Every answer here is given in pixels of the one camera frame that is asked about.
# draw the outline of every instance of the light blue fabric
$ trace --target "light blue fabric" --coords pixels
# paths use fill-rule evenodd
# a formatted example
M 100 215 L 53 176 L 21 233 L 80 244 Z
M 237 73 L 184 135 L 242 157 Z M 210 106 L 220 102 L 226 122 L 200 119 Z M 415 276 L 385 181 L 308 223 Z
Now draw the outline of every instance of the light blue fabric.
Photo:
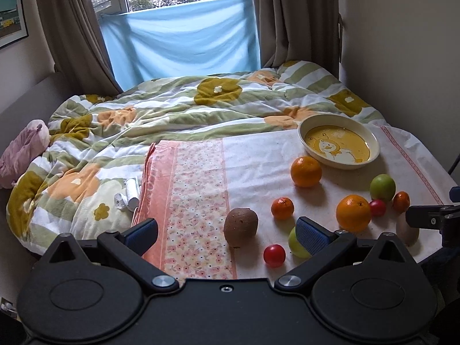
M 123 90 L 153 79 L 260 68 L 252 0 L 204 0 L 100 18 Z

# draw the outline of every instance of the picture frame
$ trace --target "picture frame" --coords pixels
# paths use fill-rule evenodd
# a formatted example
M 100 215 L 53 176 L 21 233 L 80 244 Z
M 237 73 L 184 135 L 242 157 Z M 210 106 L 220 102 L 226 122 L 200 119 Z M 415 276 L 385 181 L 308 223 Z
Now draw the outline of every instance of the picture frame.
M 27 37 L 22 0 L 0 0 L 0 49 Z

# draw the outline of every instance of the green fruit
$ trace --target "green fruit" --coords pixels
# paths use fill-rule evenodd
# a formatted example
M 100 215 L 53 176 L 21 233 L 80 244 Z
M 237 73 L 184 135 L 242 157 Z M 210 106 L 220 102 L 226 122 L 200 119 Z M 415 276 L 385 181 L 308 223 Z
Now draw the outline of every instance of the green fruit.
M 295 236 L 295 227 L 289 234 L 287 243 L 289 244 L 289 248 L 291 249 L 293 255 L 296 257 L 311 258 L 311 254 L 297 241 L 297 237 Z
M 390 175 L 377 175 L 371 182 L 370 193 L 373 200 L 389 202 L 395 196 L 396 183 Z

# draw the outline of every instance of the pink stuffed animal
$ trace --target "pink stuffed animal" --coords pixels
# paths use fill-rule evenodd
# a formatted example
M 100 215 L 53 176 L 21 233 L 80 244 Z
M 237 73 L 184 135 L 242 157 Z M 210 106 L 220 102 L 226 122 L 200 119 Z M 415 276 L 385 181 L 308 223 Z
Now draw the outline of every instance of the pink stuffed animal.
M 14 139 L 0 158 L 0 188 L 13 188 L 30 163 L 50 143 L 50 132 L 42 120 L 33 120 Z

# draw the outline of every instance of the screw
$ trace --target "screw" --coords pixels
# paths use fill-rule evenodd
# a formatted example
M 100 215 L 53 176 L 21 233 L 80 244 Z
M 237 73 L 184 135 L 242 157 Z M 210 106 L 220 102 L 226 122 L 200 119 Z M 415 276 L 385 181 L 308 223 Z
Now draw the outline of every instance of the screw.
M 278 279 L 278 282 L 283 287 L 295 287 L 296 285 L 299 285 L 302 280 L 296 275 L 284 275 Z
M 220 291 L 224 293 L 230 293 L 231 291 L 233 291 L 233 287 L 231 285 L 222 285 L 220 287 Z
M 152 279 L 152 284 L 160 288 L 170 287 L 174 282 L 175 279 L 169 275 L 158 275 Z

